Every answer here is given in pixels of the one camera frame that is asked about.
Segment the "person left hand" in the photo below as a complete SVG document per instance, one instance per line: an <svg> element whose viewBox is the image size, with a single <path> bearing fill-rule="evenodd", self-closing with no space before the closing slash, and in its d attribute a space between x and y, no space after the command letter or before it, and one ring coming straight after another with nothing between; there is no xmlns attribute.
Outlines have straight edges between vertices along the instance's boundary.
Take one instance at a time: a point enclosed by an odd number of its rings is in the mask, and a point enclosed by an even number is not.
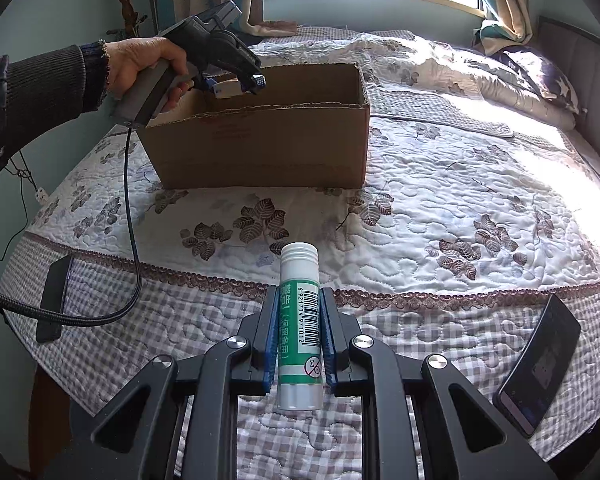
<svg viewBox="0 0 600 480"><path fill-rule="evenodd" d="M161 60L168 61L178 76L187 76L186 52L164 37L133 38L105 42L108 56L106 90L122 98L132 88L138 74L154 68Z"/></svg>

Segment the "left forearm dark sleeve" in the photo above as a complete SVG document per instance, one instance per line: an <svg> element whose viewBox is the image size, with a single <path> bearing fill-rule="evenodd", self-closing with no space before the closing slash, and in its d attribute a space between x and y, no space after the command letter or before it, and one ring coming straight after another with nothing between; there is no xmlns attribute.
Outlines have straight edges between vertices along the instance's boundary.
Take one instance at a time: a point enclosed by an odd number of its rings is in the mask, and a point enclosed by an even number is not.
<svg viewBox="0 0 600 480"><path fill-rule="evenodd" d="M18 62L0 56L0 171L46 131L98 110L108 74L102 40Z"/></svg>

